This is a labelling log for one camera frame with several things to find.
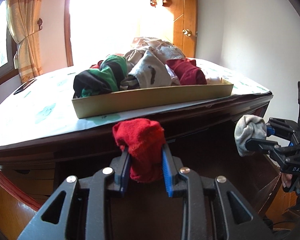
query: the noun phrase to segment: door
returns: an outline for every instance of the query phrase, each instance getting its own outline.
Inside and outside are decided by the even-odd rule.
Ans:
[[[108,54],[125,54],[133,38],[142,36],[170,41],[186,57],[195,56],[197,0],[166,0],[156,7],[151,0],[69,1],[71,21],[65,17],[65,41],[72,52],[67,59],[73,58],[74,65],[92,65]]]

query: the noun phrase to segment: yellow curtain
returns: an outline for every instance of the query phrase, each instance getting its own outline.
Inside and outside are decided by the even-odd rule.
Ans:
[[[15,68],[22,82],[42,74],[39,34],[41,0],[7,0],[9,31],[18,44]]]

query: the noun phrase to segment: black mark on sock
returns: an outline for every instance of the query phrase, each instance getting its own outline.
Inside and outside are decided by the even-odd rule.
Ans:
[[[153,84],[154,84],[154,78],[155,78],[155,73],[156,73],[156,71],[155,71],[155,69],[154,69],[153,67],[151,67],[151,66],[148,66],[148,68],[150,68],[150,70],[151,70],[151,80],[150,80],[150,84],[153,85]]]

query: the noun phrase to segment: hand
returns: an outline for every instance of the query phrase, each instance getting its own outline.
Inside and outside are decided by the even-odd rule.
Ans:
[[[291,187],[292,174],[281,173],[283,187]]]

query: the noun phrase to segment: metal screw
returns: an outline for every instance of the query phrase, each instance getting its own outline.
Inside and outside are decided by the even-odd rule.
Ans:
[[[190,172],[190,169],[189,169],[188,167],[182,167],[182,168],[180,169],[180,172],[181,172],[182,174],[188,174],[188,173]]]
[[[105,167],[103,170],[102,170],[102,173],[103,174],[111,174],[113,172],[113,169],[111,167]]]
[[[225,176],[218,176],[217,182],[219,183],[225,183],[227,181],[227,178]]]
[[[77,180],[77,178],[74,176],[74,175],[71,175],[71,176],[69,176],[67,179],[66,179],[66,181],[68,182],[68,183],[73,183],[73,182],[75,182]]]

